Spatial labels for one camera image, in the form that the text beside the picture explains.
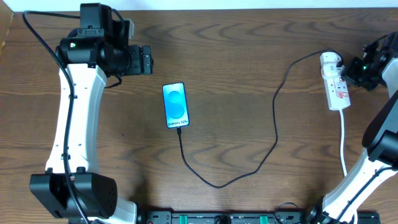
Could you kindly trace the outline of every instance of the smartphone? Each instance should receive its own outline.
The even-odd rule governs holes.
[[[184,83],[180,82],[164,85],[163,101],[168,128],[177,128],[189,125]]]

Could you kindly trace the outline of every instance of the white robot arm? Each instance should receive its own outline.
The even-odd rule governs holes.
[[[96,151],[96,136],[98,125],[98,113],[101,97],[106,84],[106,75],[99,66],[90,68],[86,63],[69,64],[67,72],[71,76],[75,95],[72,122],[69,136],[69,167],[71,173],[77,173],[79,169],[85,172],[98,173],[98,160]],[[58,114],[57,132],[47,161],[45,170],[52,169],[55,174],[64,174],[65,170],[61,160],[63,154],[63,137],[67,122],[69,107],[68,97],[70,90],[67,80],[60,70],[61,102]],[[101,220],[112,224],[135,224],[137,218],[137,205],[118,197],[113,215],[107,219],[88,217],[89,220]]]
[[[112,19],[112,12],[120,21]],[[140,220],[136,204],[118,197],[113,179],[97,174],[96,136],[107,77],[115,75],[120,84],[121,76],[151,74],[150,47],[128,45],[134,25],[105,5],[82,4],[80,17],[25,12],[25,23],[43,43],[25,18],[29,13],[80,19],[80,28],[61,40],[56,54],[49,50],[61,67],[60,110],[45,173],[32,174],[31,192],[55,218],[67,218],[69,223],[81,223],[81,217],[86,223],[136,223]]]
[[[364,60],[354,59],[345,78],[368,90],[382,83],[387,86],[390,99],[367,128],[364,149],[357,163],[343,181],[312,208],[306,223],[349,223],[370,194],[397,173],[398,34],[387,35],[380,51],[377,47],[378,41],[367,46]]]

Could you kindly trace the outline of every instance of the wooden table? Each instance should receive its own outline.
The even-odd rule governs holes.
[[[340,117],[330,111],[318,56],[291,70],[276,99],[279,143],[260,172],[212,189],[183,164],[175,130],[165,125],[162,85],[183,81],[191,125],[183,129],[187,161],[205,179],[223,184],[254,170],[275,141],[272,97],[287,67],[332,48],[348,64],[364,44],[398,30],[397,9],[284,9],[121,12],[136,25],[131,44],[150,45],[154,74],[126,77],[104,91],[98,123],[101,174],[118,193],[144,206],[174,210],[273,210],[282,202],[305,208],[342,180]],[[29,16],[54,49],[78,20]],[[115,82],[110,78],[108,84]],[[351,86],[346,163],[388,100]],[[58,67],[17,13],[0,61],[0,223],[55,220],[29,191],[52,148],[60,102]],[[398,178],[363,204],[383,223],[398,219]]]

